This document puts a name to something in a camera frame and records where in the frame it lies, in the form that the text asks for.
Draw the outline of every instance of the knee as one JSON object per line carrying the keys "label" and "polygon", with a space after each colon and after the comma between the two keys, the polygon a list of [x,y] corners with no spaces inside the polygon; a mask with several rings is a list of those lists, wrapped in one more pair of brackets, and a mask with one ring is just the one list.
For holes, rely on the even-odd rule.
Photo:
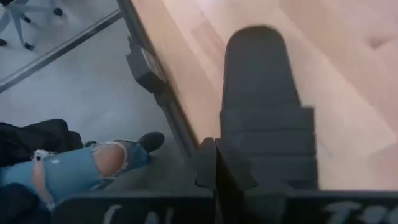
{"label": "knee", "polygon": [[124,150],[118,145],[110,145],[94,154],[97,169],[103,177],[117,173],[124,163]]}

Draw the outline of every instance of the chair wheel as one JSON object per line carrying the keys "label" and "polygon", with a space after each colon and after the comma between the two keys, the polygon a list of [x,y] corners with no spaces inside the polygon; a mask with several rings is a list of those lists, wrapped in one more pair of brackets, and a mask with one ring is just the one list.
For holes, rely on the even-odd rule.
{"label": "chair wheel", "polygon": [[24,18],[24,21],[27,22],[27,23],[31,23],[31,22],[32,22],[32,20],[29,19],[28,17],[25,17],[25,18]]}
{"label": "chair wheel", "polygon": [[25,48],[32,51],[35,47],[31,44],[25,43]]}
{"label": "chair wheel", "polygon": [[0,39],[0,47],[6,46],[6,45],[7,45],[7,42],[3,39]]}
{"label": "chair wheel", "polygon": [[57,16],[62,16],[63,15],[63,11],[60,8],[55,8],[54,9],[54,14]]}

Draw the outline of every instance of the light blue jeans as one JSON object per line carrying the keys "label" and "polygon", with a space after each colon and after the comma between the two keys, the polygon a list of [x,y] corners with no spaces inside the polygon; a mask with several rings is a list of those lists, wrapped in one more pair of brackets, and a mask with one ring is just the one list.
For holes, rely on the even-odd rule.
{"label": "light blue jeans", "polygon": [[[65,200],[69,196],[89,191],[94,187],[110,183],[116,175],[120,175],[131,169],[146,165],[149,155],[139,144],[135,144],[128,149],[128,157],[133,157],[133,161],[127,164],[114,177],[104,178],[96,167],[93,154],[96,148],[86,147],[70,152],[55,154],[45,157],[39,161],[27,161],[13,166],[0,168],[0,185],[18,183],[27,187],[32,193],[39,196],[49,210],[56,204]],[[44,171],[44,185],[46,191],[51,196],[52,203],[43,198],[42,192],[34,184],[33,169],[41,163]]]}

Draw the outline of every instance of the wooden desk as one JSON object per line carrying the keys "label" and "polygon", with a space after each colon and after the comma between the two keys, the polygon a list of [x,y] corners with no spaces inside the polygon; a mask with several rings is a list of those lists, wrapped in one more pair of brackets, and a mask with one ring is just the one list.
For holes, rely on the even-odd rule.
{"label": "wooden desk", "polygon": [[316,109],[323,189],[398,189],[398,2],[131,0],[198,141],[220,135],[224,50],[266,24]]}

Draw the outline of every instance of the black shoe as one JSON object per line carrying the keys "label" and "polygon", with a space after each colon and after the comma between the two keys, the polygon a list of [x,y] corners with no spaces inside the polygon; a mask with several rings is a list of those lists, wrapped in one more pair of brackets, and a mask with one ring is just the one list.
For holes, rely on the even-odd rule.
{"label": "black shoe", "polygon": [[148,153],[158,150],[164,142],[164,135],[160,132],[151,132],[141,137],[139,143]]}
{"label": "black shoe", "polygon": [[0,47],[6,46],[6,45],[7,45],[7,42],[3,39],[0,39]]}

